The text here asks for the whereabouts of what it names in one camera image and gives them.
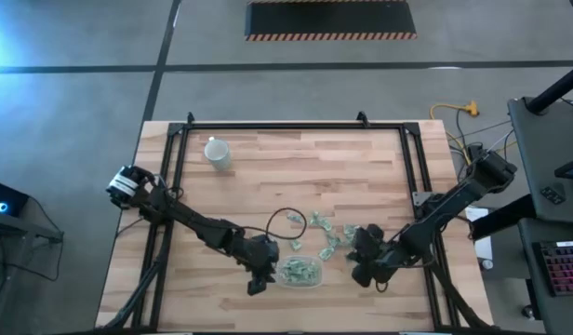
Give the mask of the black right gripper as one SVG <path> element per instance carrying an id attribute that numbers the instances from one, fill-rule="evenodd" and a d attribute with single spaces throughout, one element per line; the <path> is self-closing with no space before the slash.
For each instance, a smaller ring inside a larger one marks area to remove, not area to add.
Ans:
<path id="1" fill-rule="evenodd" d="M 396 244 L 364 245 L 346 256 L 354 262 L 352 278 L 363 288 L 368 288 L 377 277 L 377 282 L 387 284 L 398 271 L 398 246 Z"/>

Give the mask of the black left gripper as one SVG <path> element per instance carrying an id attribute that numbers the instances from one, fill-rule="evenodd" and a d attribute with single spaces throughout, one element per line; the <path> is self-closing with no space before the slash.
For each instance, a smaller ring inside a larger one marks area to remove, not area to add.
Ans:
<path id="1" fill-rule="evenodd" d="M 257 244 L 252 240 L 244 240 L 243 245 L 237 250 L 237 261 L 244 265 L 252 273 L 252 278 L 247 283 L 247 294 L 255 296 L 264 291 L 264 281 L 274 283 L 275 265 L 279 260 L 279 248 L 276 252 L 268 253 L 258 250 Z"/>

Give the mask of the clear plastic bin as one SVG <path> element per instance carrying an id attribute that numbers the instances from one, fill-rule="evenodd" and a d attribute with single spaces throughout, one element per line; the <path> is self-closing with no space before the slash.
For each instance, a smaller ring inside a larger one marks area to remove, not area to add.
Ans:
<path id="1" fill-rule="evenodd" d="M 288 261 L 297 261 L 297 260 L 311 260 L 311 261 L 314 261 L 315 264 L 316 264 L 316 273 L 318 273 L 318 274 L 321 276 L 321 282 L 318 283 L 317 285 L 313 285 L 313 286 L 304 286 L 302 283 L 300 283 L 299 285 L 286 285 L 286 284 L 283 282 L 283 279 L 282 279 L 282 275 L 285 275 L 285 274 L 283 273 L 283 271 L 282 271 L 282 266 L 283 266 L 284 263 L 286 263 L 286 262 L 288 262 Z M 294 256 L 285 257 L 283 260 L 279 261 L 279 262 L 276 264 L 276 277 L 275 277 L 275 280 L 276 280 L 276 283 L 277 283 L 277 284 L 279 284 L 279 285 L 281 285 L 281 286 L 283 286 L 283 287 L 287 287 L 287 288 L 315 288 L 315 287 L 321 285 L 322 282 L 323 282 L 323 263 L 322 263 L 322 261 L 321 261 L 320 259 L 318 259 L 318 258 L 316 258 L 316 257 L 313 257 L 313 256 L 305 256 L 305 255 L 297 256 L 297 255 L 294 255 Z"/>

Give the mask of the white box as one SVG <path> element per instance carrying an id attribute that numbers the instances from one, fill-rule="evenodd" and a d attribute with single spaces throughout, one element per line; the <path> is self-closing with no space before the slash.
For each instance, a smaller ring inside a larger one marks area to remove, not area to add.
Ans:
<path id="1" fill-rule="evenodd" d="M 493 250 L 491 237 L 486 236 L 476 240 L 474 243 L 476 257 L 482 260 L 493 260 Z"/>

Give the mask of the white cup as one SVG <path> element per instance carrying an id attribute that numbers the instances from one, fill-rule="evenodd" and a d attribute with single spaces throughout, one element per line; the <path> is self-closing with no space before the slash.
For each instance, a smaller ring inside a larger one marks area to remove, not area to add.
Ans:
<path id="1" fill-rule="evenodd" d="M 204 148 L 204 155 L 211 166 L 218 171 L 231 167 L 231 152 L 226 141 L 209 137 Z"/>

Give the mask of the black desk beam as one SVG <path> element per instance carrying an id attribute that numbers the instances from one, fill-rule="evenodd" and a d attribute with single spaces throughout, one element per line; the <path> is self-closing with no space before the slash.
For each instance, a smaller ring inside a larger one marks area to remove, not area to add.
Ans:
<path id="1" fill-rule="evenodd" d="M 473 241 L 493 235 L 496 232 L 516 225 L 520 220 L 536 218 L 536 210 L 530 194 L 524 195 L 512 203 L 497 208 L 484 217 L 472 222 L 470 238 Z"/>

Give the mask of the dark grey keyboard desk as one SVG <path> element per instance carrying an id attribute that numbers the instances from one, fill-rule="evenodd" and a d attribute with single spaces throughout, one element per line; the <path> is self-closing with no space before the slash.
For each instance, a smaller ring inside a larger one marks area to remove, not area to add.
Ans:
<path id="1" fill-rule="evenodd" d="M 530 305 L 536 319 L 543 322 L 550 335 L 573 335 L 573 295 L 550 294 L 533 249 L 537 242 L 573 241 L 573 223 L 522 219 L 518 228 L 529 271 L 526 284 Z"/>

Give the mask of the black keyboard pink backlight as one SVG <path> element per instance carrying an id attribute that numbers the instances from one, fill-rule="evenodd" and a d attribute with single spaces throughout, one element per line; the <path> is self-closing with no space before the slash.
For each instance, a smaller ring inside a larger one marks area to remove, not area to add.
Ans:
<path id="1" fill-rule="evenodd" d="M 533 249 L 550 294 L 573 295 L 573 241 L 537 242 Z"/>

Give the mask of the small black controller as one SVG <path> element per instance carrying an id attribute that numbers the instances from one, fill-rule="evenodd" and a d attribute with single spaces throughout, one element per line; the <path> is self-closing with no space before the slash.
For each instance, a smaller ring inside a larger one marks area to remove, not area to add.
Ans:
<path id="1" fill-rule="evenodd" d="M 553 183 L 540 189 L 541 195 L 554 205 L 562 204 L 566 201 L 565 188 L 561 183 Z"/>

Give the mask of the black desk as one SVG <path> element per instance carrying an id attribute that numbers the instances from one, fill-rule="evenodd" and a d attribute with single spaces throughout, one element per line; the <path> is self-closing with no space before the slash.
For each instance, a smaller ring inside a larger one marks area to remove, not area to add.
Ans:
<path id="1" fill-rule="evenodd" d="M 508 109 L 537 216 L 573 222 L 573 180 L 554 176 L 557 168 L 573 161 L 573 106 L 560 101 L 535 115 L 526 109 L 525 99 L 514 99 L 508 101 Z M 554 205 L 540 193 L 553 183 L 565 188 L 562 204 Z"/>

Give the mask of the dark grey equipment stand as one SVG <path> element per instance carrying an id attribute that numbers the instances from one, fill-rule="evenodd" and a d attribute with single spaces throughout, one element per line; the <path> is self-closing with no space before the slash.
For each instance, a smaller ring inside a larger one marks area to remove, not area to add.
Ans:
<path id="1" fill-rule="evenodd" d="M 63 234 L 55 230 L 42 227 L 38 224 L 25 221 L 20 218 L 11 217 L 6 214 L 0 213 L 0 230 L 8 233 L 30 234 L 32 236 L 40 236 L 52 243 L 59 243 L 62 241 Z"/>

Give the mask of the black pole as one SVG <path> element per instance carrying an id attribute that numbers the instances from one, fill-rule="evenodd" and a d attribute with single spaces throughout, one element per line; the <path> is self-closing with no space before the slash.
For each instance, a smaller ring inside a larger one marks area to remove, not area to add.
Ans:
<path id="1" fill-rule="evenodd" d="M 526 109 L 535 115 L 545 114 L 545 110 L 573 89 L 573 69 L 545 89 L 537 97 L 526 103 Z"/>

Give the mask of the black hazard-striped floor mat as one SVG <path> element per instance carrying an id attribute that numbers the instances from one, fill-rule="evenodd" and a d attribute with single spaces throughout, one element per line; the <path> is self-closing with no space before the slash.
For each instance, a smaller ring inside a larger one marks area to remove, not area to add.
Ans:
<path id="1" fill-rule="evenodd" d="M 251 0 L 248 42 L 413 40 L 406 0 Z"/>

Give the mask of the black computer blue light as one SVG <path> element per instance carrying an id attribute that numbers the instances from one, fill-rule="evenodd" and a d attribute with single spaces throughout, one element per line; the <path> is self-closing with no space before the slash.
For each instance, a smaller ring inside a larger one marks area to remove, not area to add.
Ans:
<path id="1" fill-rule="evenodd" d="M 0 213 L 11 217 L 21 214 L 29 196 L 0 183 Z"/>

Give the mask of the black aluminium table frame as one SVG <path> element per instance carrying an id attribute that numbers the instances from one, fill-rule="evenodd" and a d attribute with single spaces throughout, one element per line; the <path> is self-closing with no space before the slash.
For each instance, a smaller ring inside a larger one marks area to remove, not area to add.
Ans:
<path id="1" fill-rule="evenodd" d="M 244 225 L 250 235 L 268 228 L 279 235 L 280 259 L 318 257 L 326 231 L 290 221 L 287 215 L 313 211 L 332 224 L 375 223 L 392 235 L 414 215 L 413 191 L 425 182 L 416 139 L 405 126 L 364 128 L 360 123 L 268 125 L 197 123 L 165 139 L 153 122 L 140 136 L 138 166 L 164 171 L 183 190 L 182 201 L 196 211 Z M 218 171 L 207 161 L 209 137 L 226 141 L 231 167 Z M 419 269 L 403 270 L 379 293 L 352 279 L 348 248 L 337 248 L 323 263 L 315 288 L 272 283 L 249 296 L 248 274 L 233 260 L 206 248 L 195 234 L 175 224 L 167 264 L 159 327 L 199 331 L 383 331 L 430 329 L 450 321 L 449 301 Z"/>

